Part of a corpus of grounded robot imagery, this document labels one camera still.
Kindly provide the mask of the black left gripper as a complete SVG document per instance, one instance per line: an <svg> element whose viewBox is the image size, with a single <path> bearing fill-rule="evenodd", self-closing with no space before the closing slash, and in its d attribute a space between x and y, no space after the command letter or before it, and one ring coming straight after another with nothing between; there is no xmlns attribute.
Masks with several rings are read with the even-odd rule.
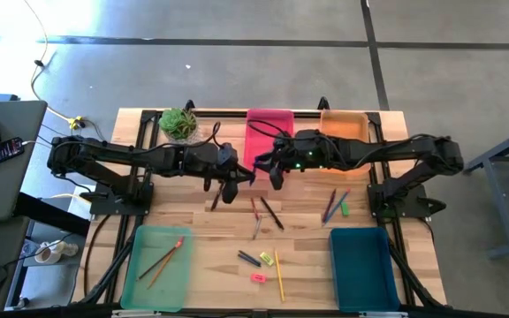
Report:
<svg viewBox="0 0 509 318"><path fill-rule="evenodd" d="M186 150L186 175L203 179L203 190L208 191L212 179L225 182L221 191L223 203L230 204L238 194L238 183L254 183L255 174L236 170L221 170L217 167L217 152L220 146L204 144Z"/></svg>

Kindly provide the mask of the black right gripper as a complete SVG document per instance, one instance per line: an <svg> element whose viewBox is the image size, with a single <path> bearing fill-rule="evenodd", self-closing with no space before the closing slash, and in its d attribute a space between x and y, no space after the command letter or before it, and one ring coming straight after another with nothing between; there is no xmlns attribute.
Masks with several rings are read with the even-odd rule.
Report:
<svg viewBox="0 0 509 318"><path fill-rule="evenodd" d="M281 190L283 170L305 170L323 167L323 150L318 139L275 139L274 150L258 155L254 168L269 173L274 190Z"/></svg>

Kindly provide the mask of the black pen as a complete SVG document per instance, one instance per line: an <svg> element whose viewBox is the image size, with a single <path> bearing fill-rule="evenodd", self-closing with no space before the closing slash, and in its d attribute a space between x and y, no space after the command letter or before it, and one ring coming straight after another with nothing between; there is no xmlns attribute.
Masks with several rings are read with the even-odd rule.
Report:
<svg viewBox="0 0 509 318"><path fill-rule="evenodd" d="M275 224L277 225L277 227L281 231L283 231L285 229L285 227L282 225L282 223L278 219L276 213L273 211L273 209L269 205L269 203L263 197L260 197L260 200L262 202L262 205L269 211L269 213L270 213L271 217L273 218L273 220L274 220Z"/></svg>
<svg viewBox="0 0 509 318"><path fill-rule="evenodd" d="M220 183L220 186L217 190L217 194L214 198L214 200L212 201L212 204L210 206L210 211L214 211L216 208L217 208L217 204L219 202L219 199L221 197L221 194L222 194L222 191L223 191L223 188L224 188L224 183Z"/></svg>

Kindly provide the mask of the maroon pen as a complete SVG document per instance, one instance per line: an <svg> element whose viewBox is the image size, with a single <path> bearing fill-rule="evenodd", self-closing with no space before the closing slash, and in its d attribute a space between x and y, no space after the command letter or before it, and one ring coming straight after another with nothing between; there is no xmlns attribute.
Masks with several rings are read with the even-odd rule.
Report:
<svg viewBox="0 0 509 318"><path fill-rule="evenodd" d="M322 224L325 223L325 221L326 221L326 219L327 219L327 217L329 215L331 206L332 206L333 201L335 200L335 197L336 197L336 192L337 192L337 189L334 188L332 193L330 194L330 198L328 200L328 203L327 203L326 208L325 208L325 210L323 212L323 215L322 215Z"/></svg>

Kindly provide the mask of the cluster of markers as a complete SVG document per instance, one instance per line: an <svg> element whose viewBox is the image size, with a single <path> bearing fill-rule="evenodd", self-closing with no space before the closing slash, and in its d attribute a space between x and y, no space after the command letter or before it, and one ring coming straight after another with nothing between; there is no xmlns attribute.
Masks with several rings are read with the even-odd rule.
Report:
<svg viewBox="0 0 509 318"><path fill-rule="evenodd" d="M348 194L350 192L351 192L351 189L347 188L346 191L341 195L338 202L333 205L330 212L326 216L325 220L323 221L323 225L327 224L331 220L331 218L334 216L335 212L341 207L342 203L344 202L344 200L346 199L346 197L348 196Z"/></svg>

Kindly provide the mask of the navy blue crayon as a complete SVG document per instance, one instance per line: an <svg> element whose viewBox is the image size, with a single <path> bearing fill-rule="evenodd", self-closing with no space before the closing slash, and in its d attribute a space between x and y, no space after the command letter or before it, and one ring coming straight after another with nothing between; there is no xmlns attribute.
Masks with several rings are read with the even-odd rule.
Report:
<svg viewBox="0 0 509 318"><path fill-rule="evenodd" d="M256 259L253 259L253 258L251 258L251 257L248 257L248 256L246 256L246 255L244 255L244 254L238 254L238 257L239 257L241 260L246 261L246 262L248 262L248 263L250 263L250 264L252 264L252 265L256 266L257 268L260 268L260 267L262 266L262 264L261 264L259 261L257 261Z"/></svg>

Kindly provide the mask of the yellow pencil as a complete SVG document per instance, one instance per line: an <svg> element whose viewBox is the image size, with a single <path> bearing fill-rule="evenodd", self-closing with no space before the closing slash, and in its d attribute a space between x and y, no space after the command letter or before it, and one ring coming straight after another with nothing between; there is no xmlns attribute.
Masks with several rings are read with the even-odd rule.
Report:
<svg viewBox="0 0 509 318"><path fill-rule="evenodd" d="M282 278L282 271L280 267L280 261L279 261L279 255L277 250L274 250L274 257L275 257L275 263L276 263L276 270L277 270L277 281L278 281L278 288L280 292L280 299L281 302L285 302L285 289L283 284L283 278Z"/></svg>

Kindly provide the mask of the tan pencil red eraser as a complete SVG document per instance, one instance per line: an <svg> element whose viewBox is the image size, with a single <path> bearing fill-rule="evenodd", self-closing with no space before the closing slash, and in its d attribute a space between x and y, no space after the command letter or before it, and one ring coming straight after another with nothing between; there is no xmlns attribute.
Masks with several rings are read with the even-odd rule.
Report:
<svg viewBox="0 0 509 318"><path fill-rule="evenodd" d="M185 240L185 237L180 237L178 242L176 243L176 245L171 249L171 251L167 254L167 256L163 259L163 262L160 266L160 268L157 270L157 272L154 274L153 278L151 279L151 281L149 282L148 284L148 287L147 289L150 289L153 284L155 283L155 281L157 280L157 278L161 275L162 271L164 270L164 268L167 266L168 262L170 261L171 257L175 254L175 252L183 245L183 242Z"/></svg>

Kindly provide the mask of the dark pencil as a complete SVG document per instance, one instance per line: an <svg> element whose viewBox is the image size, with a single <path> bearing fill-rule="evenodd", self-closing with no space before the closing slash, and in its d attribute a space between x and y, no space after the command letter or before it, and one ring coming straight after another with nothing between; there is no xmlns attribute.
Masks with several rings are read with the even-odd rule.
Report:
<svg viewBox="0 0 509 318"><path fill-rule="evenodd" d="M155 266L157 266L160 262L162 262L165 258L171 255L177 248L173 247L169 252L163 255L158 261L153 263L148 269L146 269L141 275L136 278L136 281L141 280L148 272L150 272Z"/></svg>

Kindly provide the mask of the pink translucent plastic bin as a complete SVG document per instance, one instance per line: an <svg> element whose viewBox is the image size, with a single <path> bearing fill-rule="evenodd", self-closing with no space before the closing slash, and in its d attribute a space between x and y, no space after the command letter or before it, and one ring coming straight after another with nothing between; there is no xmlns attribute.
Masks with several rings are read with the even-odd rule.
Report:
<svg viewBox="0 0 509 318"><path fill-rule="evenodd" d="M249 125L246 128L243 165L252 170L258 155L272 151L274 135L285 132L293 136L294 115L290 110L248 110L247 120L261 120L271 124L254 123L255 128L271 134L271 137L257 132Z"/></svg>

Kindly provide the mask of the potted plant triangle-patterned pot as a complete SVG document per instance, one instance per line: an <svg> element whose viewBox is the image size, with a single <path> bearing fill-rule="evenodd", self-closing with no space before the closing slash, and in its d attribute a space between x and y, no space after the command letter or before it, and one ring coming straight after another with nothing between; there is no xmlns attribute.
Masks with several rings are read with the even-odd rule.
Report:
<svg viewBox="0 0 509 318"><path fill-rule="evenodd" d="M193 144L200 140L196 116L189 110L164 110L159 126L170 143Z"/></svg>

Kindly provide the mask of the blue plastic bin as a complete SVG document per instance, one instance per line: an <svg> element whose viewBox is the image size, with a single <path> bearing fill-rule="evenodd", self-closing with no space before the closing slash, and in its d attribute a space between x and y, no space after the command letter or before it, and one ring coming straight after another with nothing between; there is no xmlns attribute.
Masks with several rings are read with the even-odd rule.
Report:
<svg viewBox="0 0 509 318"><path fill-rule="evenodd" d="M386 230L335 228L329 242L333 289L341 312L399 309Z"/></svg>

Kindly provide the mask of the white tape roll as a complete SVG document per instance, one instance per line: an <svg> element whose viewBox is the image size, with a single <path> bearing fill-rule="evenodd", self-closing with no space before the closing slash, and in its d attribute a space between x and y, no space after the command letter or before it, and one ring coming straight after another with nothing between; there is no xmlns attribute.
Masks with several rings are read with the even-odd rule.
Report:
<svg viewBox="0 0 509 318"><path fill-rule="evenodd" d="M79 251L79 246L66 243L63 240L43 242L36 250L34 260L39 264L55 264L63 257L73 257Z"/></svg>

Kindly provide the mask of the grey desk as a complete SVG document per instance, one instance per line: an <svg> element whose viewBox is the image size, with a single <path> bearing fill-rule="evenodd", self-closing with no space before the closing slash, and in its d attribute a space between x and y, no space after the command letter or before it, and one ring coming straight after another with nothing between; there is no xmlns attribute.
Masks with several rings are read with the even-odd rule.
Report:
<svg viewBox="0 0 509 318"><path fill-rule="evenodd" d="M0 102L1 139L35 140L46 109L42 101ZM0 163L0 220L13 214L33 148L27 146L23 154Z"/></svg>

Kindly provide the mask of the black aluminium rig frame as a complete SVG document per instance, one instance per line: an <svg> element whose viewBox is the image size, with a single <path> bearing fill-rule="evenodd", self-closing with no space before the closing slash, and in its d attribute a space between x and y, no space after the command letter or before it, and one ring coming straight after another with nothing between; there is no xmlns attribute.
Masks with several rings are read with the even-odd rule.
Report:
<svg viewBox="0 0 509 318"><path fill-rule="evenodd" d="M238 149L242 162L246 110L195 109L199 117L200 136L207 138L212 125L221 122L217 139L230 142ZM198 178L153 177L155 193L151 210L144 219L146 225L189 227L193 253L189 285L183 309L231 309L233 312L268 309L335 310L337 304L331 277L328 240L330 230L337 227L376 226L368 207L367 187L369 174L339 174L307 170L285 176L284 188L273 192L269 180L257 177L253 186L239 185L239 194L233 204L220 202L210 211L218 184L214 182L209 192L203 191ZM340 211L324 226L321 214L327 206L330 193L336 188L341 195L351 190L346 199L350 215ZM260 203L264 197L285 227L278 229L272 217ZM253 198L263 222L257 238L255 215L250 198ZM78 272L72 301L84 296L84 279L87 289L95 286L109 267L121 230L121 216L111 216L95 236L100 218L90 225L88 239ZM445 304L435 247L429 228L417 219L400 221L403 244L409 266L433 298ZM95 237L88 265L90 238ZM263 263L256 268L237 257L238 250L258 258L261 252L273 256L276 250L285 288L285 302L279 296L276 268ZM265 283L251 281L253 273L267 277Z"/></svg>

